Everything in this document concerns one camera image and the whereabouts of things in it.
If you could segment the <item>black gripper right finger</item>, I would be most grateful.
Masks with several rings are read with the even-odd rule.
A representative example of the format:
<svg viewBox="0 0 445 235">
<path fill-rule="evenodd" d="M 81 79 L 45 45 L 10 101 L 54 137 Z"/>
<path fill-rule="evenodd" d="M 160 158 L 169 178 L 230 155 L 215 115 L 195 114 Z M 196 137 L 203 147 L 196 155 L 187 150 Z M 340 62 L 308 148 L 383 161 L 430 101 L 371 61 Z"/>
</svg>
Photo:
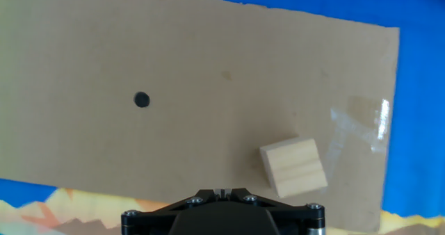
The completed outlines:
<svg viewBox="0 0 445 235">
<path fill-rule="evenodd" d="M 222 200 L 229 205 L 223 219 L 238 234 L 325 233 L 325 208 L 317 203 L 292 206 L 245 188 L 223 189 Z"/>
</svg>

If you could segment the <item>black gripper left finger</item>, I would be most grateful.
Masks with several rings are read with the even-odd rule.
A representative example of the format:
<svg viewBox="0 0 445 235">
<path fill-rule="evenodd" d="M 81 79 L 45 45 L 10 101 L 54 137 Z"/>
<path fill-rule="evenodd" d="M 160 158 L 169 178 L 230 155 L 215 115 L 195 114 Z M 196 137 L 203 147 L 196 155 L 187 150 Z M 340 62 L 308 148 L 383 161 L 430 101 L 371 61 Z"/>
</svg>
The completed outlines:
<svg viewBox="0 0 445 235">
<path fill-rule="evenodd" d="M 167 229 L 168 233 L 168 230 L 182 211 L 221 200 L 223 198 L 222 191 L 222 189 L 199 190 L 191 197 L 156 211 L 125 211 L 121 214 L 121 235 L 150 234 L 154 228 Z"/>
</svg>

